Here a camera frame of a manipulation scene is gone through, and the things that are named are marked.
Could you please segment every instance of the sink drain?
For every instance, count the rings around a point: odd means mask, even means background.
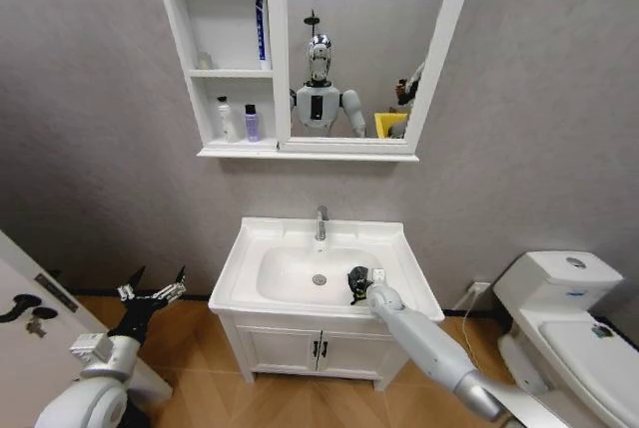
[[[313,275],[313,283],[315,285],[324,285],[326,283],[326,277],[319,273],[317,275]]]

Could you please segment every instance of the mirror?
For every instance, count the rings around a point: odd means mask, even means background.
[[[293,137],[403,138],[442,0],[287,0]]]

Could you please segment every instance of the door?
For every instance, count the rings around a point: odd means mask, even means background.
[[[318,371],[346,378],[380,377],[379,370],[395,342],[389,335],[323,331]]]
[[[321,331],[238,326],[252,371],[316,371]]]
[[[13,299],[19,294],[35,295],[41,299],[40,307],[57,312],[54,318],[42,321],[46,332],[42,338],[26,329],[33,307],[14,321],[0,323],[2,426],[23,428],[33,426],[49,401],[78,377],[81,363],[68,350],[76,337],[107,329],[1,231],[0,276],[0,314],[14,307]],[[64,301],[44,285],[58,292]],[[142,362],[136,367],[131,387],[148,399],[167,398],[171,393],[170,387]]]

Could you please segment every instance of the toilet flush button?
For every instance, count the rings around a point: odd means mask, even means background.
[[[566,257],[566,261],[568,263],[570,263],[572,266],[575,266],[577,268],[585,268],[586,264],[581,261],[579,258],[575,258],[574,256],[568,256]]]

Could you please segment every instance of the toilet tank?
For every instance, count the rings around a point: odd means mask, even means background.
[[[587,251],[529,251],[495,283],[508,311],[589,309],[623,277]]]

